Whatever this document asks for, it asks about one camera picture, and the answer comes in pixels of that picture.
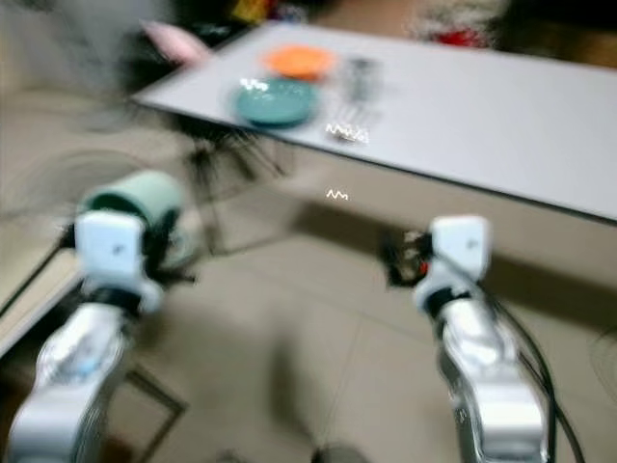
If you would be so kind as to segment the grey mug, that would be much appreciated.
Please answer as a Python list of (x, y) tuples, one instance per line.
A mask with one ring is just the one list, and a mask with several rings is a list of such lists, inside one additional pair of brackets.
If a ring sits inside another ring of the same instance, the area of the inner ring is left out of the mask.
[(345, 62), (347, 98), (352, 104), (373, 100), (378, 90), (378, 62), (365, 57), (351, 57)]

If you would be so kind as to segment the red garment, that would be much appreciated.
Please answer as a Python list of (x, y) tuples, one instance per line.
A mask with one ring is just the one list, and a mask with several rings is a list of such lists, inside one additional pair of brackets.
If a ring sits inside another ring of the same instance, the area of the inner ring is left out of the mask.
[(450, 45), (450, 47), (490, 48), (493, 39), (488, 31), (476, 28), (454, 28), (454, 30), (433, 32), (429, 36), (432, 42)]

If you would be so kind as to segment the orange bowl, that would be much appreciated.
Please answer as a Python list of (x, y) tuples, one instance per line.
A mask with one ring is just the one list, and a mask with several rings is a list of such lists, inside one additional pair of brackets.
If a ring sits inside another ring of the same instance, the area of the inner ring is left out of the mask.
[(290, 44), (269, 50), (261, 62), (281, 78), (318, 81), (334, 67), (336, 56), (316, 45)]

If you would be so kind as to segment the beige table with dark edge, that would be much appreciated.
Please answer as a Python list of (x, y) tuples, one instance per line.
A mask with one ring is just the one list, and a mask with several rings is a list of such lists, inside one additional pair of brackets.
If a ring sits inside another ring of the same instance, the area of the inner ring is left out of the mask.
[(32, 327), (52, 312), (81, 282), (78, 259), (73, 251), (57, 253), (37, 273), (34, 281), (20, 290), (0, 317), (0, 353), (5, 356)]

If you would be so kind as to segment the mint green mug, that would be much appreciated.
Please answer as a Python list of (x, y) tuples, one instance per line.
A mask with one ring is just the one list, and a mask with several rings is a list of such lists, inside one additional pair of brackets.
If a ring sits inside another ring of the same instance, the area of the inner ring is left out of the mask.
[(145, 222), (142, 251), (151, 257), (151, 229), (163, 220), (174, 220), (175, 229), (168, 264), (184, 266), (197, 252), (197, 242), (179, 229), (186, 198), (176, 177), (158, 169), (142, 169), (122, 179), (90, 189), (81, 199), (79, 213), (106, 210), (129, 213)]

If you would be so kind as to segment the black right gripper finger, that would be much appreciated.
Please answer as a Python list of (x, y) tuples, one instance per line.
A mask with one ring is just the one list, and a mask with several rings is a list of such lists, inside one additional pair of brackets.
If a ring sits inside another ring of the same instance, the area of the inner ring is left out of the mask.
[(401, 272), (401, 251), (404, 242), (392, 231), (382, 232), (382, 264), (388, 286), (401, 286), (404, 283)]

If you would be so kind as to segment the white table with black legs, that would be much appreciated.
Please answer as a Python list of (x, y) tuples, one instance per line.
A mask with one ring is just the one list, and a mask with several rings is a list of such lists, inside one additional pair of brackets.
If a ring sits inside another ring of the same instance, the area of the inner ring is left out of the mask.
[(326, 123), (344, 101), (342, 70), (323, 84), (320, 115), (273, 129), (275, 140), (617, 226), (617, 70), (275, 23), (136, 98), (153, 109), (242, 126), (235, 90), (261, 74), (265, 53), (288, 44), (373, 59), (378, 83), (366, 142), (327, 135)]

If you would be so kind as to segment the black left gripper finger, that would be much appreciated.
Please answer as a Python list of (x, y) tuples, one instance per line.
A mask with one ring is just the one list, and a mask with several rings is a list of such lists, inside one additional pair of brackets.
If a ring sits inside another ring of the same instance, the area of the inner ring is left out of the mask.
[(174, 220), (163, 220), (151, 229), (151, 278), (154, 281), (167, 281), (174, 272), (175, 265), (168, 264), (174, 229)]

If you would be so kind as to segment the teal round plate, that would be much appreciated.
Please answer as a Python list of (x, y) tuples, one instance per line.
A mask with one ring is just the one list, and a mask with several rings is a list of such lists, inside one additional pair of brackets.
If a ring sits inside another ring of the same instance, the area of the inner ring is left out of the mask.
[(320, 92), (314, 85), (290, 79), (241, 79), (232, 98), (234, 114), (255, 126), (305, 123), (320, 105)]

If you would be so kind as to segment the pink pillow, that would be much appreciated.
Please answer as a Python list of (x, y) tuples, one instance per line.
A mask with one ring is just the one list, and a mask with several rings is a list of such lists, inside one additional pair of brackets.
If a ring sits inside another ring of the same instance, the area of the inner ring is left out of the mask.
[(143, 22), (142, 28), (155, 49), (176, 65), (198, 66), (212, 57), (212, 50), (184, 28), (155, 21)]

